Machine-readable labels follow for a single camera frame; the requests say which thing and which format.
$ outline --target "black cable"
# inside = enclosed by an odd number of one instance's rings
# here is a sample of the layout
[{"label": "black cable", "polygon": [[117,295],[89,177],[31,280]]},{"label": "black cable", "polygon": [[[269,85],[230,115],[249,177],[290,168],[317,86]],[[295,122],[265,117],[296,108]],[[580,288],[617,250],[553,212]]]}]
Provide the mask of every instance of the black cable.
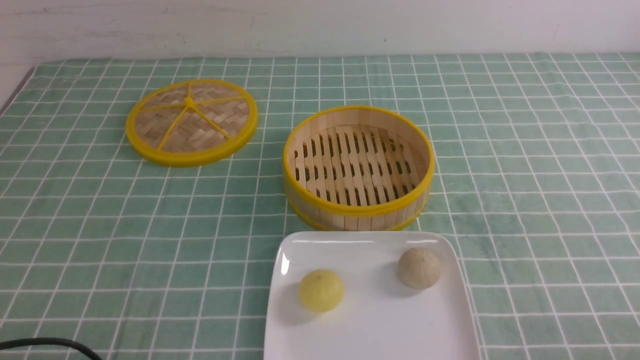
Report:
[{"label": "black cable", "polygon": [[59,345],[61,347],[70,347],[80,351],[83,355],[91,360],[102,360],[102,358],[90,348],[80,343],[76,343],[73,340],[61,338],[30,338],[10,340],[0,343],[0,350],[7,350],[16,347],[30,347],[32,345]]}]

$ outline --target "yellow rim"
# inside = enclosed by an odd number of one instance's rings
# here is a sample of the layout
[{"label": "yellow rim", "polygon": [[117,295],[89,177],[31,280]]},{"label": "yellow rim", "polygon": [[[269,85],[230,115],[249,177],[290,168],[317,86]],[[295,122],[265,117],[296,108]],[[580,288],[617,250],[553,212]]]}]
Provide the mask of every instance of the yellow rim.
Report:
[{"label": "yellow rim", "polygon": [[[142,106],[144,106],[149,99],[151,99],[153,96],[156,96],[157,94],[160,94],[161,92],[165,92],[172,88],[177,88],[180,86],[187,85],[189,86],[189,90],[191,90],[191,84],[202,84],[202,83],[212,83],[212,84],[223,85],[227,88],[235,90],[237,93],[241,95],[241,98],[244,99],[244,101],[246,101],[247,105],[249,106],[249,115],[247,115],[246,124],[237,135],[235,135],[232,138],[229,138],[226,132],[221,131],[222,135],[228,139],[228,141],[225,142],[223,145],[213,147],[206,151],[191,152],[187,154],[164,152],[159,149],[155,149],[147,145],[147,143],[145,143],[144,141],[142,141],[142,139],[138,136],[138,134],[136,134],[136,116],[138,116],[138,113],[141,111]],[[224,101],[229,99],[232,99],[232,98],[212,99],[211,101],[212,102],[218,101],[218,100]],[[168,133],[173,129],[173,125],[175,125],[175,123],[172,124],[169,130],[167,130],[167,134],[165,135],[166,137],[168,137]],[[127,117],[127,125],[125,127],[125,130],[127,133],[127,137],[129,138],[129,142],[131,142],[131,146],[133,146],[133,148],[138,152],[138,154],[142,155],[149,161],[153,161],[154,163],[158,163],[160,165],[165,165],[170,167],[193,167],[193,166],[212,163],[214,161],[218,161],[220,159],[224,159],[230,156],[234,152],[238,151],[247,142],[249,142],[249,139],[251,139],[257,127],[258,127],[258,107],[256,106],[255,101],[253,100],[253,97],[251,97],[251,95],[245,89],[235,84],[228,83],[222,80],[198,79],[198,80],[183,81],[180,83],[175,83],[169,86],[165,86],[164,88],[160,88],[155,92],[152,92],[151,94],[148,94],[147,96],[142,98],[142,100],[138,102],[138,104],[136,104],[131,110],[131,112],[129,113],[129,117]]]},{"label": "yellow rim", "polygon": [[[380,111],[382,113],[386,113],[387,115],[391,115],[397,118],[398,120],[408,124],[413,128],[413,130],[415,130],[416,132],[418,132],[418,134],[420,134],[420,136],[422,137],[422,140],[427,144],[427,148],[429,150],[429,167],[427,169],[427,174],[420,181],[418,186],[415,187],[415,189],[411,190],[409,193],[407,193],[405,196],[400,197],[399,199],[392,200],[384,204],[368,205],[368,206],[348,206],[348,205],[336,204],[336,203],[321,199],[315,196],[314,194],[310,193],[309,191],[307,191],[307,189],[302,187],[302,185],[300,185],[296,181],[296,178],[294,177],[294,172],[291,170],[291,168],[289,167],[289,164],[287,163],[287,153],[289,152],[288,151],[289,145],[291,144],[291,141],[294,135],[306,123],[313,121],[315,118],[319,116],[322,116],[324,114],[331,113],[334,111],[342,111],[342,110],[350,110],[350,109],[373,110],[373,111]],[[431,179],[433,178],[433,172],[435,170],[435,162],[436,161],[435,161],[435,157],[433,156],[433,148],[431,146],[431,142],[429,142],[429,139],[422,132],[422,130],[420,130],[419,127],[417,127],[413,122],[411,122],[411,120],[405,118],[400,114],[397,114],[385,109],[381,109],[381,108],[375,108],[372,106],[341,106],[338,108],[332,108],[332,109],[328,109],[328,110],[324,110],[324,111],[320,111],[319,113],[316,113],[315,115],[305,119],[302,123],[300,123],[300,125],[296,126],[296,128],[293,129],[293,132],[291,133],[291,135],[289,135],[289,138],[287,139],[287,142],[284,145],[284,152],[282,155],[282,165],[284,167],[284,174],[286,177],[286,181],[288,181],[291,184],[291,187],[298,195],[300,195],[305,201],[311,203],[316,208],[325,210],[333,214],[343,215],[343,216],[352,216],[352,217],[383,215],[383,214],[387,214],[387,213],[391,213],[393,211],[399,210],[411,204],[422,193],[424,193],[426,188],[431,183]]]},{"label": "yellow rim", "polygon": [[[310,227],[313,227],[316,230],[322,230],[322,231],[336,231],[336,230],[338,230],[338,229],[330,229],[329,227],[320,225],[317,222],[311,220],[303,212],[298,210],[298,208],[293,204],[293,201],[291,201],[289,199],[288,195],[286,195],[286,196],[287,196],[287,200],[289,200],[289,205],[291,206],[291,209],[293,210],[293,212],[296,213],[296,215],[299,218],[301,218],[302,221],[304,221]],[[422,213],[422,210],[424,209],[425,206],[427,206],[427,202],[426,201],[424,202],[424,205],[422,205],[420,207],[420,209],[418,209],[418,211],[415,214],[413,214],[413,216],[410,217],[407,221],[403,222],[402,224],[396,225],[394,227],[390,227],[388,229],[384,229],[383,231],[398,231],[398,230],[404,229],[405,227],[409,226],[412,222],[414,222],[417,217],[420,216],[420,214]]]}]

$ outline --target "bamboo steamer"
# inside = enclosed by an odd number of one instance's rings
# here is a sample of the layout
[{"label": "bamboo steamer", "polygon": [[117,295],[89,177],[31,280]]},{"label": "bamboo steamer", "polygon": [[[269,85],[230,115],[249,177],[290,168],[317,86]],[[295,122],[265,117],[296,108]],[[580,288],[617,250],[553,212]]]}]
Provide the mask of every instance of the bamboo steamer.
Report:
[{"label": "bamboo steamer", "polygon": [[317,113],[284,147],[291,208],[319,230],[400,230],[426,205],[435,167],[424,133],[370,106]]}]

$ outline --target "white plate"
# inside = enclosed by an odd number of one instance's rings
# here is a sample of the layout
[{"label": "white plate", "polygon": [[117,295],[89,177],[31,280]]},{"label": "white plate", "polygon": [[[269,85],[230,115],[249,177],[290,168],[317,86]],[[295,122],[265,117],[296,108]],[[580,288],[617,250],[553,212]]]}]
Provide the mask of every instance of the white plate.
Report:
[{"label": "white plate", "polygon": [[[400,255],[424,247],[440,259],[438,282],[424,291],[396,277]],[[298,283],[325,268],[344,281],[344,299],[315,315],[298,302]],[[460,266],[433,233],[291,234],[273,268],[264,360],[478,360],[480,351]]]}]

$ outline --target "green checkered tablecloth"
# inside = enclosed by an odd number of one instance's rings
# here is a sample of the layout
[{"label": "green checkered tablecloth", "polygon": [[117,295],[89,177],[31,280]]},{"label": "green checkered tablecloth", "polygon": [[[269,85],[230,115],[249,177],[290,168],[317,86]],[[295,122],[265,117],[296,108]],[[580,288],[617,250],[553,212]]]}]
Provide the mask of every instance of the green checkered tablecloth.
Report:
[{"label": "green checkered tablecloth", "polygon": [[[433,142],[433,193],[410,229],[454,245],[486,360],[640,359],[639,76],[640,54],[39,65],[0,117],[0,340],[262,359],[278,244],[308,229],[283,194],[284,141],[319,110],[371,104]],[[199,168],[141,160],[127,113],[192,78],[247,88],[253,140]]]}]

